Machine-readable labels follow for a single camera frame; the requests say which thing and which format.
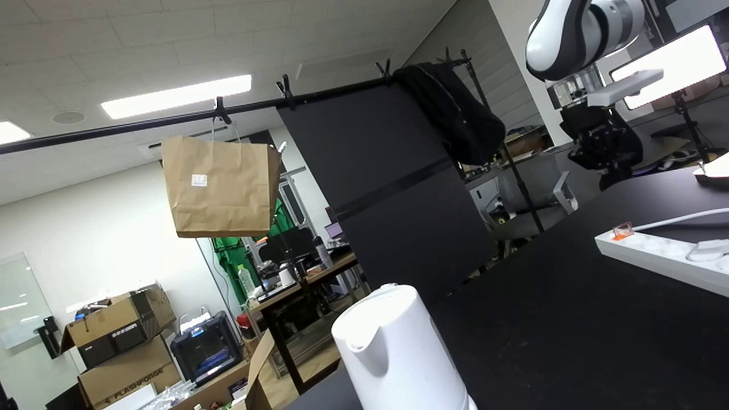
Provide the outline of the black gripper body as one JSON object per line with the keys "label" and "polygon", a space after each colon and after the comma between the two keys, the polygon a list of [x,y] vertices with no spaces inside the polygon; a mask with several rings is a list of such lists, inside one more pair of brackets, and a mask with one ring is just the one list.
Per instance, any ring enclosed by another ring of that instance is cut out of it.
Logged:
{"label": "black gripper body", "polygon": [[638,135],[607,107],[571,105],[559,112],[571,136],[570,160],[583,168],[631,168],[641,161]]}

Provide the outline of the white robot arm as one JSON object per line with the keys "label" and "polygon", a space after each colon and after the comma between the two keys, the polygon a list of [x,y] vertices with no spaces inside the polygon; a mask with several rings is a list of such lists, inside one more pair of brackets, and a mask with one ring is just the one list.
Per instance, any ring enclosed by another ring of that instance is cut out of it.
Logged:
{"label": "white robot arm", "polygon": [[[602,56],[629,46],[641,25],[641,0],[545,0],[526,35],[526,70],[542,83],[586,74]],[[598,190],[629,181],[641,161],[638,135],[611,102],[566,102],[559,127],[574,141],[570,160],[602,174]]]}

